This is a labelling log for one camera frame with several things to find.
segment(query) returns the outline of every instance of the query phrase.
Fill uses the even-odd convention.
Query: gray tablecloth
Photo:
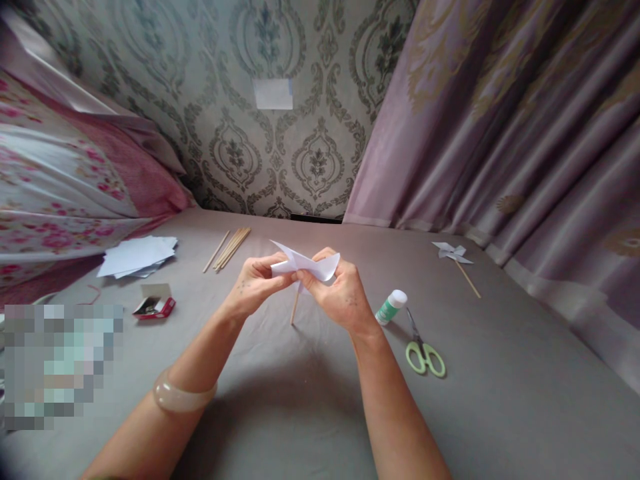
[[[224,232],[252,227],[219,274],[202,268]],[[135,404],[225,298],[243,260],[330,245],[360,269],[376,310],[393,289],[409,296],[424,340],[447,377],[415,374],[405,360],[404,311],[386,328],[409,388],[459,479],[640,478],[640,397],[466,239],[356,225],[318,225],[190,210],[154,232],[179,239],[176,258],[146,280],[96,278],[52,303],[125,306],[121,354],[82,417],[54,431],[18,431],[3,444],[25,478],[77,477]],[[474,264],[474,296],[431,242],[461,243]],[[163,323],[131,316],[141,283],[171,284],[177,306]],[[280,292],[247,321],[177,478],[373,478],[355,357],[349,337],[312,297]]]

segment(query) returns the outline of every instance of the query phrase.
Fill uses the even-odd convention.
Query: glue bottle
[[[388,324],[393,316],[405,306],[407,302],[407,294],[402,290],[394,290],[387,298],[385,304],[380,307],[380,310],[375,314],[375,319],[383,327]]]

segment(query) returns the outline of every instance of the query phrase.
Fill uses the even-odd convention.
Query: red box
[[[141,285],[142,302],[133,311],[138,320],[167,318],[175,306],[168,283]]]

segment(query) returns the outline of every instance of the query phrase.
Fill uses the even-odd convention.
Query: paper pinwheel
[[[275,242],[271,240],[282,250],[287,256],[288,260],[280,263],[276,263],[271,266],[271,274],[273,276],[276,275],[284,275],[285,273],[291,273],[297,270],[307,270],[314,277],[316,277],[320,281],[327,281],[335,273],[335,269],[338,267],[338,262],[340,261],[340,254],[336,253],[330,257],[322,259],[320,261],[313,261],[308,257],[305,257],[301,253],[296,252],[295,250],[291,250],[290,248],[282,245],[281,243]],[[295,285],[295,301],[293,303],[293,312],[291,312],[291,324],[293,325],[293,317],[295,316],[295,308],[298,305],[298,295],[300,292],[306,293],[310,295],[309,291],[302,285],[301,282],[297,281],[294,283]]]
[[[464,254],[467,249],[462,245],[458,245],[456,248],[452,247],[447,242],[431,242],[440,249],[438,252],[438,258],[448,257],[452,260],[456,260],[460,263],[473,263],[471,260],[464,258]]]
[[[458,266],[462,274],[465,276],[467,281],[469,282],[476,296],[478,298],[482,298],[480,296],[480,293],[478,292],[478,289],[475,288],[475,285],[467,275],[467,272],[465,272],[464,268],[462,268],[462,265],[460,265],[461,263],[473,263],[471,260],[467,260],[466,258],[464,258],[464,254],[467,252],[467,249],[464,248],[462,245],[458,245],[457,247],[452,247],[447,242],[431,242],[431,243],[440,249],[440,251],[438,252],[438,258],[447,257],[452,259],[455,262],[455,264]]]

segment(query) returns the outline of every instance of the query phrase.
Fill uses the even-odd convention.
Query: purple curtain
[[[640,393],[640,5],[423,0],[345,222],[466,235]]]

